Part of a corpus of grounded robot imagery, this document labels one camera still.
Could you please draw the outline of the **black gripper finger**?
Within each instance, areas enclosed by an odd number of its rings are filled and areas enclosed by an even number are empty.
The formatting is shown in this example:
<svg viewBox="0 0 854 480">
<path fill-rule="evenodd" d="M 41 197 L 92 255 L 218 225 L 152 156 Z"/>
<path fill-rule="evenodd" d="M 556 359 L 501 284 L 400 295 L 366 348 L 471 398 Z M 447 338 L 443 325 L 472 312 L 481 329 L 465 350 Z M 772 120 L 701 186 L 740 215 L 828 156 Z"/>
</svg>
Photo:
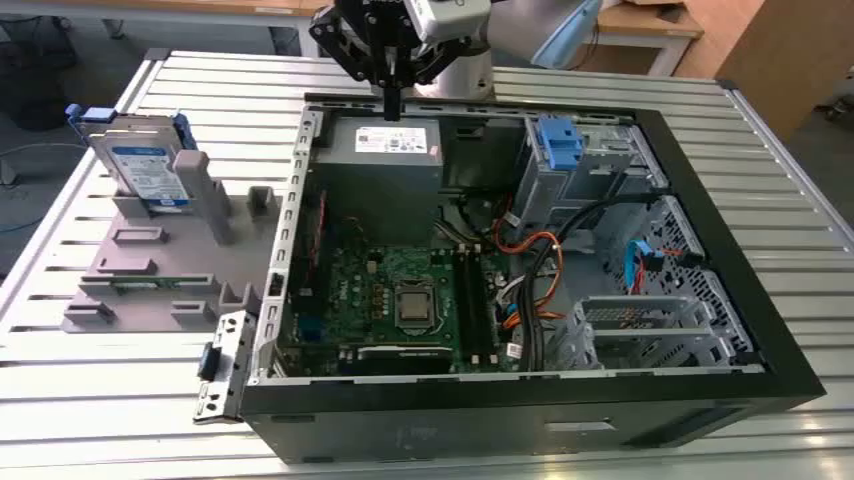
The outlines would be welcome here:
<svg viewBox="0 0 854 480">
<path fill-rule="evenodd" d="M 357 37 L 342 30 L 342 17 L 337 9 L 318 9 L 310 18 L 308 33 L 310 38 L 330 56 L 346 74 L 357 82 L 368 82 L 378 89 L 382 100 L 382 118 L 394 120 L 394 90 L 386 87 L 382 74 L 386 69 L 378 61 L 384 59 L 372 54 L 356 42 Z"/>
<path fill-rule="evenodd" d="M 441 71 L 449 66 L 452 61 L 468 48 L 468 39 L 453 39 L 441 42 L 436 47 L 431 47 L 422 54 L 412 56 L 412 48 L 408 46 L 394 47 L 394 68 L 393 68 L 393 120 L 397 121 L 401 115 L 402 90 L 414 84 L 425 85 Z"/>
</svg>

